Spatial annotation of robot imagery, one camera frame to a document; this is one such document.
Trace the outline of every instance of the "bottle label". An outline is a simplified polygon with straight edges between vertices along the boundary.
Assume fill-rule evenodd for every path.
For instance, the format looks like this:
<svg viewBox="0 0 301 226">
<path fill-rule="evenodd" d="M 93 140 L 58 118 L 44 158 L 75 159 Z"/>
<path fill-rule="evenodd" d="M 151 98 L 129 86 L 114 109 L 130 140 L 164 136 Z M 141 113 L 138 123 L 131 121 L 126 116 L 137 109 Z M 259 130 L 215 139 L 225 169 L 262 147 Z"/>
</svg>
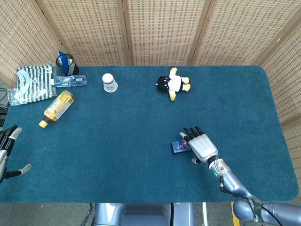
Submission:
<svg viewBox="0 0 301 226">
<path fill-rule="evenodd" d="M 68 107 L 70 107 L 71 104 L 69 104 L 69 102 L 66 102 L 65 105 L 58 111 L 58 113 L 56 113 L 55 117 L 57 119 L 59 119 L 62 114 L 64 114 L 64 112 L 68 109 Z"/>
<path fill-rule="evenodd" d="M 44 114 L 53 121 L 56 121 L 70 107 L 73 101 L 71 93 L 65 90 L 52 102 Z"/>
<path fill-rule="evenodd" d="M 56 109 L 59 105 L 61 105 L 61 103 L 62 103 L 62 100 L 56 99 L 55 102 L 53 102 L 53 104 L 48 108 L 48 111 L 51 112 L 51 113 L 54 112 L 55 109 Z"/>
</svg>

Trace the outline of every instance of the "black and white striped bag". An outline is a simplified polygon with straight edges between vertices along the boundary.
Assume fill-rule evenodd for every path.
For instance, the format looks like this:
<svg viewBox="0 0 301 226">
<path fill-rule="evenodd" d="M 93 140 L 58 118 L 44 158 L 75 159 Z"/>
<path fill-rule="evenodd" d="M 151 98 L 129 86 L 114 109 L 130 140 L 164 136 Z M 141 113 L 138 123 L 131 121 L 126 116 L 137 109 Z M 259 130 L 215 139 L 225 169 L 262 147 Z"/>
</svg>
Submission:
<svg viewBox="0 0 301 226">
<path fill-rule="evenodd" d="M 11 105 L 22 105 L 56 96 L 52 65 L 25 66 L 17 69 L 17 83 L 11 90 L 8 100 Z"/>
</svg>

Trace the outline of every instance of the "white paper cup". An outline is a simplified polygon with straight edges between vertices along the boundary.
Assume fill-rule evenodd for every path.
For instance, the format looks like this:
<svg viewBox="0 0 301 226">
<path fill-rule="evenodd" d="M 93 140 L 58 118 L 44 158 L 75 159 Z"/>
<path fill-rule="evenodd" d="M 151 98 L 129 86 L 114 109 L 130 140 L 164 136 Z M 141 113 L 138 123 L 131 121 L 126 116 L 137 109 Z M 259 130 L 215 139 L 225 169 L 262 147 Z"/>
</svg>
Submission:
<svg viewBox="0 0 301 226">
<path fill-rule="evenodd" d="M 103 89 L 108 93 L 115 92 L 118 88 L 118 84 L 113 78 L 113 75 L 106 73 L 103 75 Z"/>
</svg>

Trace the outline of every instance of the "woven panel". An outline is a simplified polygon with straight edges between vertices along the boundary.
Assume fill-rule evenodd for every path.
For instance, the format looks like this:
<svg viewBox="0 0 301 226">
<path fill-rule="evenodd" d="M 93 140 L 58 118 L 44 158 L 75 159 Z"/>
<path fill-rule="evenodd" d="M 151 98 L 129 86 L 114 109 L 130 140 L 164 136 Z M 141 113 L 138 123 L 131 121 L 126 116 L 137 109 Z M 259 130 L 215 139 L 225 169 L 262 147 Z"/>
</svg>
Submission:
<svg viewBox="0 0 301 226">
<path fill-rule="evenodd" d="M 281 121 L 301 113 L 301 25 L 262 65 Z"/>
<path fill-rule="evenodd" d="M 299 197 L 301 196 L 301 125 L 284 132 L 293 167 L 298 179 Z"/>
<path fill-rule="evenodd" d="M 18 65 L 54 62 L 59 47 L 29 0 L 0 1 L 0 72 L 10 85 Z"/>
<path fill-rule="evenodd" d="M 42 0 L 78 65 L 125 65 L 116 0 Z"/>
<path fill-rule="evenodd" d="M 252 64 L 300 7 L 300 0 L 217 0 L 195 64 Z"/>
<path fill-rule="evenodd" d="M 128 0 L 135 65 L 186 65 L 204 0 Z"/>
</svg>

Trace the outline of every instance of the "blue pen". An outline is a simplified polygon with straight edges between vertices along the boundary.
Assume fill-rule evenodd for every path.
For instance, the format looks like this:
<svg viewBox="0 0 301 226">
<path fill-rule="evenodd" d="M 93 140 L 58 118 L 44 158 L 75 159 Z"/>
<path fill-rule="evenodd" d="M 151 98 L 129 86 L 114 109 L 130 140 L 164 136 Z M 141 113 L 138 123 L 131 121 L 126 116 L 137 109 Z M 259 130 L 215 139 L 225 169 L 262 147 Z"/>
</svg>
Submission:
<svg viewBox="0 0 301 226">
<path fill-rule="evenodd" d="M 68 59 L 67 59 L 66 55 L 62 51 L 60 51 L 60 50 L 58 51 L 58 55 L 59 55 L 58 57 L 60 59 L 60 63 L 62 65 L 62 67 L 63 67 L 64 73 L 66 75 L 68 75 L 68 72 L 69 72 Z"/>
</svg>

